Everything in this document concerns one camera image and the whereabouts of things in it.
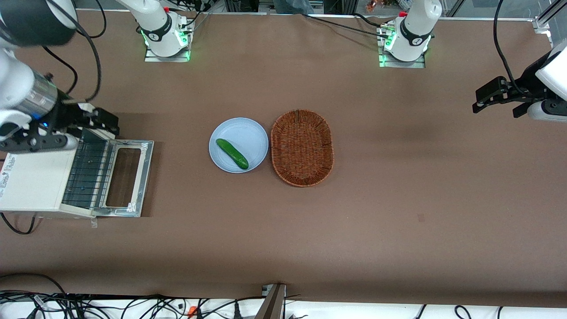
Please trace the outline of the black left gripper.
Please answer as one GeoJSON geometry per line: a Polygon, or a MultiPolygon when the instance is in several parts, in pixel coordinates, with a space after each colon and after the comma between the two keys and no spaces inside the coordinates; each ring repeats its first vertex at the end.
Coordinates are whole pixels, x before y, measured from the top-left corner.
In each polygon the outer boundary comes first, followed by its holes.
{"type": "MultiPolygon", "coordinates": [[[[514,118],[523,115],[528,115],[531,119],[546,118],[543,109],[546,87],[536,76],[541,68],[542,66],[529,66],[515,80],[518,89],[514,90],[513,97],[520,97],[522,103],[513,109],[514,118]]],[[[508,98],[509,87],[506,78],[498,76],[476,89],[476,102],[472,104],[472,112],[478,114],[489,106],[514,102],[514,99],[508,98]]]]}

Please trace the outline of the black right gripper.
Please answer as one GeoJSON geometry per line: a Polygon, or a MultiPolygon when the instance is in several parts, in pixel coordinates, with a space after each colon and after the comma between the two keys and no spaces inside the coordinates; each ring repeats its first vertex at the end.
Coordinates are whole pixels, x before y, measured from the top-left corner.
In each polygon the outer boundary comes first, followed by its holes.
{"type": "Polygon", "coordinates": [[[59,103],[39,119],[39,132],[47,135],[69,135],[79,138],[116,138],[119,118],[90,103],[59,103]]]}

